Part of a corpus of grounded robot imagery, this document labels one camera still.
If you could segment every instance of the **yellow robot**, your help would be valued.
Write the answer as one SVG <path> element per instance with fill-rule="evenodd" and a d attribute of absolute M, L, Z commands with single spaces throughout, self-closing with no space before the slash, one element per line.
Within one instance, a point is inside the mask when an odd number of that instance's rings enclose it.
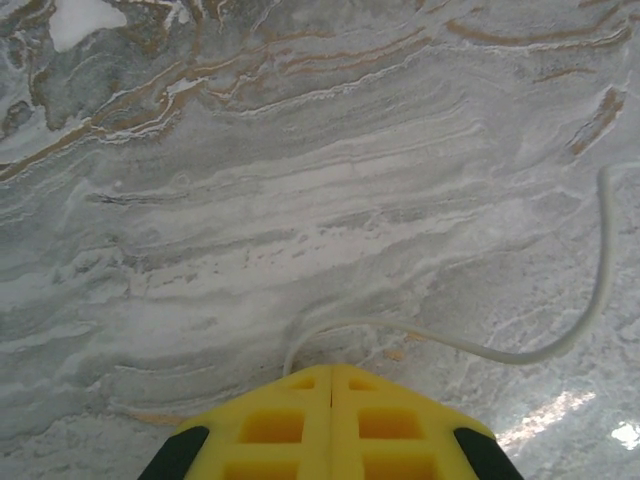
<path fill-rule="evenodd" d="M 522 480 L 483 424 L 349 365 L 184 422 L 139 480 Z"/>

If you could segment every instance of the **rectangular cutout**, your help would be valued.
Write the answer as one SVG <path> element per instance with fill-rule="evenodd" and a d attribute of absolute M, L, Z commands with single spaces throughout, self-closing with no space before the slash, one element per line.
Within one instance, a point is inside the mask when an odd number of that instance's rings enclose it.
<path fill-rule="evenodd" d="M 418 415 L 401 408 L 363 408 L 358 412 L 360 438 L 424 438 Z"/>
<path fill-rule="evenodd" d="M 291 385 L 291 388 L 295 388 L 296 390 L 311 390 L 315 386 L 316 379 L 313 377 L 306 377 Z"/>
<path fill-rule="evenodd" d="M 304 411 L 265 409 L 247 417 L 240 443 L 300 443 L 304 429 Z"/>
<path fill-rule="evenodd" d="M 365 454 L 364 480 L 440 480 L 438 469 L 429 455 Z"/>
<path fill-rule="evenodd" d="M 352 378 L 349 380 L 349 390 L 369 390 L 373 391 L 376 387 L 373 385 L 360 380 L 359 378 Z"/>
<path fill-rule="evenodd" d="M 296 480 L 298 465 L 293 462 L 232 463 L 224 470 L 224 480 Z"/>

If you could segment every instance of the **white cable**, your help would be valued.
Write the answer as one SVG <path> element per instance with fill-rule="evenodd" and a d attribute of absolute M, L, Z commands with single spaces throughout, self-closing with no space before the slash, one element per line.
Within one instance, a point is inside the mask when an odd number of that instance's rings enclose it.
<path fill-rule="evenodd" d="M 640 162 L 625 163 L 614 167 L 640 167 Z M 300 348 L 311 337 L 327 330 L 333 330 L 336 328 L 348 327 L 353 325 L 374 325 L 378 327 L 389 327 L 404 330 L 409 333 L 421 335 L 429 340 L 434 340 L 438 343 L 448 345 L 458 350 L 462 350 L 464 352 L 471 353 L 488 360 L 493 360 L 495 362 L 509 365 L 527 365 L 531 363 L 541 362 L 553 356 L 565 355 L 567 352 L 569 352 L 571 347 L 573 347 L 574 343 L 581 336 L 583 336 L 593 325 L 593 323 L 600 317 L 600 314 L 606 306 L 609 300 L 609 295 L 611 293 L 611 287 L 613 285 L 615 241 L 617 237 L 617 231 L 615 227 L 614 200 L 610 177 L 610 169 L 614 167 L 606 166 L 602 167 L 598 171 L 597 185 L 599 201 L 598 203 L 600 210 L 600 261 L 598 264 L 598 271 L 596 273 L 593 292 L 591 294 L 591 300 L 589 301 L 587 309 L 576 321 L 573 327 L 571 327 L 568 332 L 566 332 L 556 341 L 532 352 L 509 353 L 484 347 L 482 345 L 478 345 L 477 343 L 469 342 L 452 335 L 436 333 L 424 327 L 418 327 L 415 325 L 396 322 L 393 320 L 359 317 L 340 319 L 332 320 L 320 325 L 314 325 L 306 332 L 303 332 L 300 337 L 293 343 L 293 345 L 291 345 L 291 348 L 287 353 L 284 361 L 284 367 L 282 368 L 282 375 L 286 376 L 291 373 L 294 357 L 296 356 Z"/>

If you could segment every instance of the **yellow plastic housing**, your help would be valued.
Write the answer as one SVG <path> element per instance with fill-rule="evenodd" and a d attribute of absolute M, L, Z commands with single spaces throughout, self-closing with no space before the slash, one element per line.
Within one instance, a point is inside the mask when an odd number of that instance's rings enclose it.
<path fill-rule="evenodd" d="M 477 480 L 453 434 L 480 422 L 349 365 L 307 368 L 191 418 L 186 480 Z"/>

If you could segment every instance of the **black rubber corner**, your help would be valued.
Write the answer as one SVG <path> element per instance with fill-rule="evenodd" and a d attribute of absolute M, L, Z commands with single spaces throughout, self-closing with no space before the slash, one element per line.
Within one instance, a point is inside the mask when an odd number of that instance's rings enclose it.
<path fill-rule="evenodd" d="M 169 437 L 138 480 L 183 480 L 209 436 L 206 427 L 193 427 Z"/>
<path fill-rule="evenodd" d="M 478 480 L 524 480 L 493 438 L 470 428 L 453 433 Z"/>

